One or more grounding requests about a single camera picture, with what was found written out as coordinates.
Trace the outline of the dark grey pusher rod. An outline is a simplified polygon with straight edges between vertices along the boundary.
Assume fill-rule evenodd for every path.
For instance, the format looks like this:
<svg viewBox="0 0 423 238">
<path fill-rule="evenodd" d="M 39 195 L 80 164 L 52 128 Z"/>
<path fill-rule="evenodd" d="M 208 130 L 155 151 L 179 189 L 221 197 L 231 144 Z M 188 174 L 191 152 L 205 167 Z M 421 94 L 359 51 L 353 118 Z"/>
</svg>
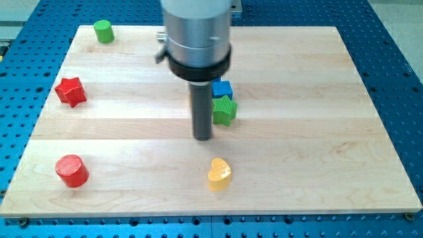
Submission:
<svg viewBox="0 0 423 238">
<path fill-rule="evenodd" d="M 196 140 L 206 141 L 212 135 L 212 85 L 190 84 L 192 131 Z"/>
</svg>

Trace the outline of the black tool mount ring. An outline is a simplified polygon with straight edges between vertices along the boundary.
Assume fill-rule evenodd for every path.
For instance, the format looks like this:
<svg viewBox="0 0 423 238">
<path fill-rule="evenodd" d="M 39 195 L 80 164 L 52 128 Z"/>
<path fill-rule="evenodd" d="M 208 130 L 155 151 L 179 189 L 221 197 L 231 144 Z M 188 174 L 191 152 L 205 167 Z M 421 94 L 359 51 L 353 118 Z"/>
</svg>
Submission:
<svg viewBox="0 0 423 238">
<path fill-rule="evenodd" d="M 209 67 L 197 68 L 182 65 L 172 58 L 165 48 L 155 55 L 155 63 L 161 63 L 165 58 L 168 58 L 169 69 L 177 77 L 189 82 L 203 83 L 217 79 L 227 72 L 231 64 L 231 46 L 222 61 Z"/>
</svg>

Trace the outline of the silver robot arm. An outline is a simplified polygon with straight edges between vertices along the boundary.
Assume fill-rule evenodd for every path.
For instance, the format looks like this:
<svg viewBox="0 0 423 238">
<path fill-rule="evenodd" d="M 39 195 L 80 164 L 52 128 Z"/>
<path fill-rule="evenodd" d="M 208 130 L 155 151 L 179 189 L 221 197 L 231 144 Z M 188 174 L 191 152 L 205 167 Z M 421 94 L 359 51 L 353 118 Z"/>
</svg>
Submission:
<svg viewBox="0 0 423 238">
<path fill-rule="evenodd" d="M 212 135 L 212 81 L 231 63 L 229 0 L 161 0 L 163 48 L 155 56 L 168 59 L 171 72 L 190 85 L 192 131 L 196 140 Z"/>
</svg>

